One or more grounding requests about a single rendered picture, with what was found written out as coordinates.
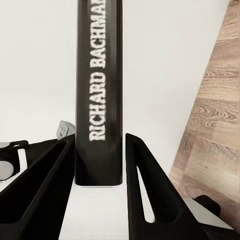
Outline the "hardback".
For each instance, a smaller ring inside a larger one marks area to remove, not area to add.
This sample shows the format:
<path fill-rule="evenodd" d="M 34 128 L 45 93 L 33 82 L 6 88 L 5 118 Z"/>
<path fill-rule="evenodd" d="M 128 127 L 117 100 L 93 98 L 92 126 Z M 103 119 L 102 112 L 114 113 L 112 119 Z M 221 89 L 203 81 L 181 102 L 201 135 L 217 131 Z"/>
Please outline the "hardback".
<path fill-rule="evenodd" d="M 74 182 L 123 183 L 123 0 L 77 0 Z"/>

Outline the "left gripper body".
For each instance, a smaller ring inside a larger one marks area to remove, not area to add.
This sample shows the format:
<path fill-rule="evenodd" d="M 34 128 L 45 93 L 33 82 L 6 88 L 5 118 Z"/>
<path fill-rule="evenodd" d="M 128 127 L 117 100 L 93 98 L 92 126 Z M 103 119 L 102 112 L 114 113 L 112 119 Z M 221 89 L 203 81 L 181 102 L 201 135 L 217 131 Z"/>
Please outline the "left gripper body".
<path fill-rule="evenodd" d="M 59 140 L 57 138 L 43 141 L 42 143 L 43 143 L 44 152 L 50 149 L 58 141 Z"/>

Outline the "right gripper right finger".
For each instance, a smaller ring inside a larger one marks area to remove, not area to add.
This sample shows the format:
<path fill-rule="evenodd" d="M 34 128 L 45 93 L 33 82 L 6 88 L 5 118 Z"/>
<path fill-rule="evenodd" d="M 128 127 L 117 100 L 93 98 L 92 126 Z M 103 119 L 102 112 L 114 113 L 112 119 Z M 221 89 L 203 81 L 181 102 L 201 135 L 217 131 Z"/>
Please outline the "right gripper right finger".
<path fill-rule="evenodd" d="M 125 134 L 129 240 L 210 240 L 183 198 L 138 136 Z M 139 168 L 153 213 L 145 220 Z"/>

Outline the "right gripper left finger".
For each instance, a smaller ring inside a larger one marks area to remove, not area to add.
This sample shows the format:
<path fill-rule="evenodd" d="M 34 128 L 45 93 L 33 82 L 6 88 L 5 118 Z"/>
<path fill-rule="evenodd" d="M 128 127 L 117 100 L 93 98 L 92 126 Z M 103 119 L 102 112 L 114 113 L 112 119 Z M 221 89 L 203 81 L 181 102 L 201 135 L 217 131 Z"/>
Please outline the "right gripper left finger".
<path fill-rule="evenodd" d="M 0 240 L 59 240 L 75 177 L 75 134 L 0 192 Z"/>

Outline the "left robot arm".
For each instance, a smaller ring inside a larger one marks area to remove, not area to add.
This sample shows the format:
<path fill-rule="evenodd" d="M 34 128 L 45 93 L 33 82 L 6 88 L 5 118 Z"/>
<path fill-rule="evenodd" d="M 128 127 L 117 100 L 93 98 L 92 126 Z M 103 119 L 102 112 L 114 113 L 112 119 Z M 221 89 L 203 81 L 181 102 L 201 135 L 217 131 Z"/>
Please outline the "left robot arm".
<path fill-rule="evenodd" d="M 74 124 L 61 120 L 56 132 L 56 139 L 33 144 L 29 144 L 27 140 L 0 142 L 0 181 L 6 181 L 20 172 L 19 149 L 24 149 L 27 166 L 30 167 L 56 142 L 73 134 L 75 134 Z"/>

